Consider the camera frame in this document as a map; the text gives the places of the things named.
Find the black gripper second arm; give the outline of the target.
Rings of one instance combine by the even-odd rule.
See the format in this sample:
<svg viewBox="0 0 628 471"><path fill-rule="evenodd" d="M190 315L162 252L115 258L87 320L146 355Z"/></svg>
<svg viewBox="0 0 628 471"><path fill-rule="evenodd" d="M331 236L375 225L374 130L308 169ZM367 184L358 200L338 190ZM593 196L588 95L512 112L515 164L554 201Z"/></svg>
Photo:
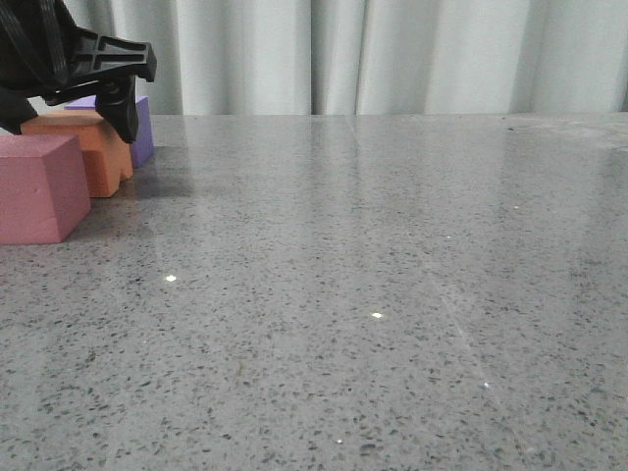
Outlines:
<svg viewBox="0 0 628 471"><path fill-rule="evenodd" d="M95 110L122 141L134 143L134 77L152 82L156 69L149 43L80 27L62 1L1 3L0 123L11 134L21 134L22 124L38 116L26 97L57 102L57 94L105 83Z"/></svg>

